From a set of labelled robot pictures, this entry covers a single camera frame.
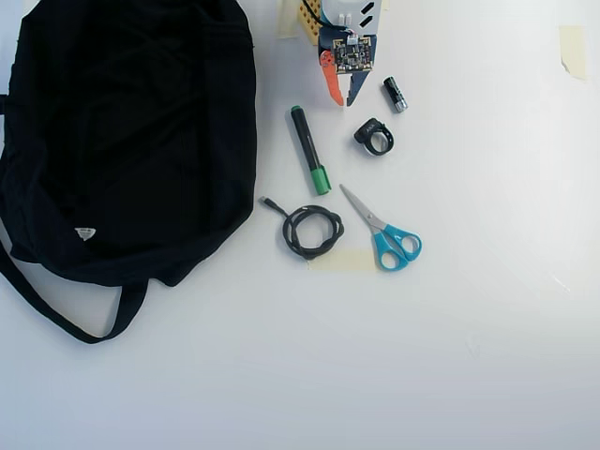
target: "backpack label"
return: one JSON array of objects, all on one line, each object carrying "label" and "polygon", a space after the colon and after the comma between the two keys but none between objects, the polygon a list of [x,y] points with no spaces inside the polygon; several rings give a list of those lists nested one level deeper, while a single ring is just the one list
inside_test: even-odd
[{"label": "backpack label", "polygon": [[84,242],[89,241],[96,234],[96,229],[94,228],[76,228],[75,231]]}]

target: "black wire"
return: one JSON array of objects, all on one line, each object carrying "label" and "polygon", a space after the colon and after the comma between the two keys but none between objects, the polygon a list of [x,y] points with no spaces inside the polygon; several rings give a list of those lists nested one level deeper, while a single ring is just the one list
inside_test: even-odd
[{"label": "black wire", "polygon": [[[334,247],[338,239],[344,234],[344,225],[341,222],[341,217],[336,213],[332,213],[328,209],[325,209],[321,206],[303,206],[302,208],[297,209],[293,213],[288,214],[271,199],[262,198],[261,200],[268,207],[274,209],[275,211],[277,211],[285,217],[285,222],[283,223],[282,229],[283,238],[285,239],[285,242],[288,245],[288,247],[296,255],[301,256],[307,261],[314,260],[315,258],[327,253]],[[320,247],[304,248],[300,244],[300,239],[298,238],[298,226],[303,220],[306,220],[307,218],[316,214],[325,217],[331,222],[331,226],[334,230],[333,234],[329,239],[325,240]]]},{"label": "black wire", "polygon": [[315,22],[318,23],[319,25],[322,25],[326,28],[331,28],[333,30],[338,30],[338,31],[347,31],[348,30],[347,26],[332,25],[331,23],[324,22],[321,19],[319,19],[319,16],[317,16],[315,11],[312,10],[312,7],[310,7],[308,5],[308,0],[302,0],[302,3],[304,3],[304,7],[308,10],[308,13],[312,16],[312,18],[315,20]]}]

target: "scissors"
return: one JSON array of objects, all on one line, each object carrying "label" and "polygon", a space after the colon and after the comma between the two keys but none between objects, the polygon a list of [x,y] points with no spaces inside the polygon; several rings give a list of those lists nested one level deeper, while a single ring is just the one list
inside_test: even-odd
[{"label": "scissors", "polygon": [[[340,187],[350,203],[352,203],[352,206],[354,206],[358,214],[363,217],[371,229],[377,247],[377,258],[382,270],[386,272],[397,272],[419,257],[421,249],[423,248],[423,243],[419,236],[411,232],[404,232],[383,222],[371,213],[365,204],[358,200],[358,197],[352,194],[347,187],[343,185],[340,185]],[[390,240],[396,244],[398,249],[390,244]],[[404,246],[405,243],[408,245],[409,242],[412,243],[412,251],[409,251]],[[396,259],[396,265],[390,266],[386,264],[383,260],[385,255],[393,256]]]}]

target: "green marker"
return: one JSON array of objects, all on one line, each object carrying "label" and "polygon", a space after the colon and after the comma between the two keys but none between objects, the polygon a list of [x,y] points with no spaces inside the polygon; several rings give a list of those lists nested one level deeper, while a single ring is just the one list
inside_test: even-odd
[{"label": "green marker", "polygon": [[319,195],[325,195],[331,190],[331,184],[329,184],[329,178],[327,177],[324,166],[319,162],[315,142],[312,141],[310,129],[308,129],[307,117],[304,114],[304,110],[299,106],[294,106],[292,108],[292,120],[296,126],[298,138],[300,138],[300,143],[302,144],[302,150],[304,150],[304,155],[307,158],[310,174],[312,175],[312,182],[315,184],[317,193]]}]

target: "tape strip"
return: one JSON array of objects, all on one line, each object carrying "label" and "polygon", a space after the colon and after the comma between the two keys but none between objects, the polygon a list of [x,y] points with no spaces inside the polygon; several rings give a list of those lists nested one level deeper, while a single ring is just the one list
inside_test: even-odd
[{"label": "tape strip", "polygon": [[297,38],[298,2],[277,0],[277,38]]},{"label": "tape strip", "polygon": [[561,26],[561,59],[564,69],[574,78],[588,79],[585,32],[582,26]]},{"label": "tape strip", "polygon": [[308,262],[308,270],[321,272],[377,272],[373,249],[341,248]]}]

